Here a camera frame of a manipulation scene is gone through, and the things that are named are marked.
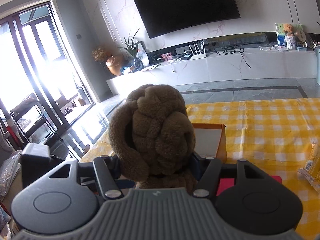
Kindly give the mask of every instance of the gray ribbed pad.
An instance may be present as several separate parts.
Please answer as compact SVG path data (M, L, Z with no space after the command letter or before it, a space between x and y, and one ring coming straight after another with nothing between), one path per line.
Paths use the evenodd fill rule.
M87 225L73 232L40 236L23 230L14 238L23 239L303 240L294 230L276 236L243 233L223 221L209 200L193 198L183 188L131 189L125 198L106 201Z

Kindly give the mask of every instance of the brown teddy bear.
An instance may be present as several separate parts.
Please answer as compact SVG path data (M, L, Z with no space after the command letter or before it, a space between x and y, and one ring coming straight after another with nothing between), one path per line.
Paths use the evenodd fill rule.
M138 188L185 187L197 181L188 169L196 139L182 95L169 85L144 85L114 114L109 138L121 173Z

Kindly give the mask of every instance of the gray tile floor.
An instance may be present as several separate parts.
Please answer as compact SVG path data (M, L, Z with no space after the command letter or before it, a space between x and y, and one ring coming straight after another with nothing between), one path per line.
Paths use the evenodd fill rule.
M320 97L312 78L248 79L175 86L186 104Z
M311 78L231 80L175 88L181 92L186 104L320 97L320 86ZM62 158L70 152L82 157L85 145L92 146L100 138L114 111L124 102L120 95L116 95L96 104L63 134L64 143L57 142L51 153Z

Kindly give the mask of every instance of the television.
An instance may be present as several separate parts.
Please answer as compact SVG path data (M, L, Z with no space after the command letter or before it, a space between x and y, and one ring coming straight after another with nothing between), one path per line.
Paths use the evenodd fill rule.
M209 22L240 18L235 0L134 0L149 38Z

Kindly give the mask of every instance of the plastic bag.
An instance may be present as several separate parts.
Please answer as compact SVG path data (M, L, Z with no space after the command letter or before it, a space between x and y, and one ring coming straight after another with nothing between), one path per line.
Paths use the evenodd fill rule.
M15 151L0 167L0 196L5 196L8 193L20 154L21 151Z
M312 151L307 160L306 165L302 169L298 169L310 185L320 193L320 146L313 143Z
M10 227L9 224L7 223L4 228L2 229L0 236L4 239L4 240L10 240L11 239L11 231L10 231Z

